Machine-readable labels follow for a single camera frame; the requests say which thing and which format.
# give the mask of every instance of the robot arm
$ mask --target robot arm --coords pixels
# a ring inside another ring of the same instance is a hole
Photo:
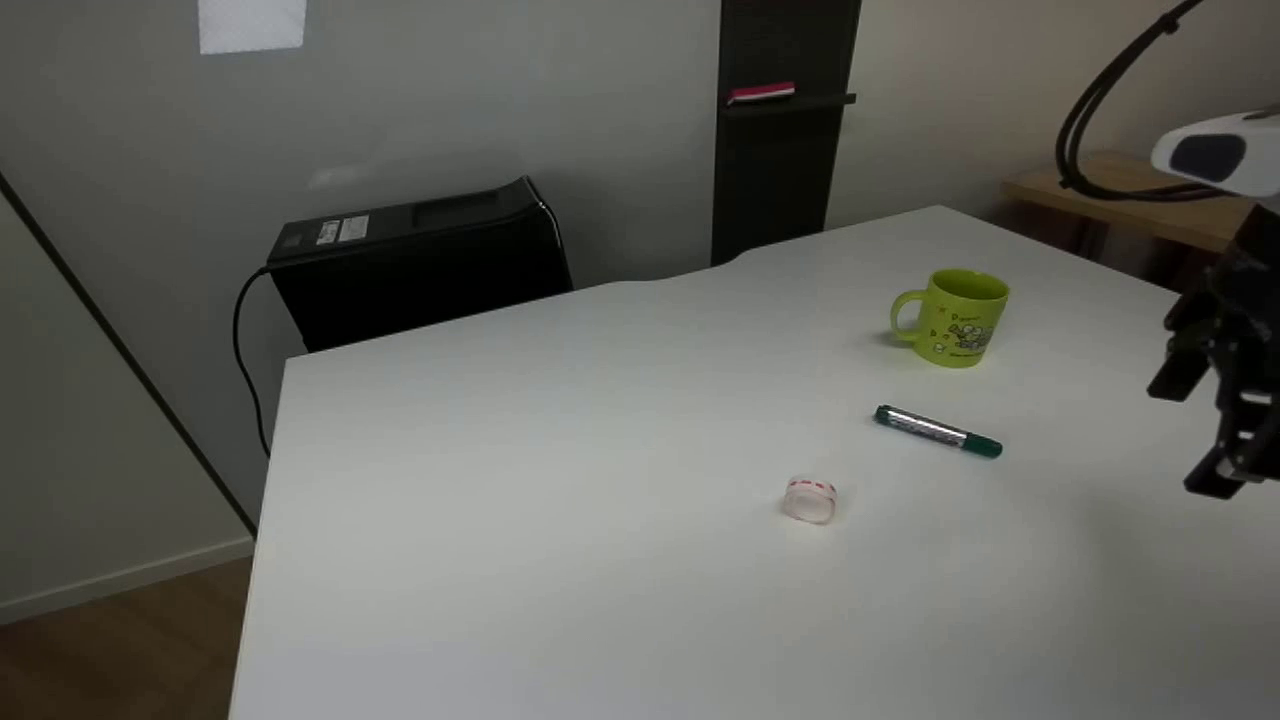
[[[1168,132],[1150,166],[1183,179],[1275,200],[1280,116],[1218,116]],[[1150,395],[1189,400],[1209,369],[1218,376],[1218,434],[1191,467],[1201,496],[1235,496],[1243,483],[1280,482],[1280,215],[1255,210],[1227,258],[1168,313],[1168,362]]]

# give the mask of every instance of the paper on wall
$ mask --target paper on wall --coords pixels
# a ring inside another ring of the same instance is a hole
[[[201,58],[303,49],[306,0],[201,0]]]

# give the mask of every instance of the mug handle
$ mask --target mug handle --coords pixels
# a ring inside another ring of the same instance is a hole
[[[924,306],[924,289],[910,289],[910,293],[899,293],[886,309],[886,337],[899,341],[899,346],[910,346],[917,341],[917,325],[902,325],[902,309],[909,306]]]

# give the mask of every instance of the black printer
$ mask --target black printer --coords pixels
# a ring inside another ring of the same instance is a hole
[[[311,354],[570,289],[531,179],[283,223],[267,274]]]

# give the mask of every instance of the green mug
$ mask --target green mug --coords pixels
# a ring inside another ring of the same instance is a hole
[[[939,267],[926,289],[892,300],[892,341],[917,348],[926,365],[970,369],[983,362],[1009,306],[1009,285],[970,267]]]

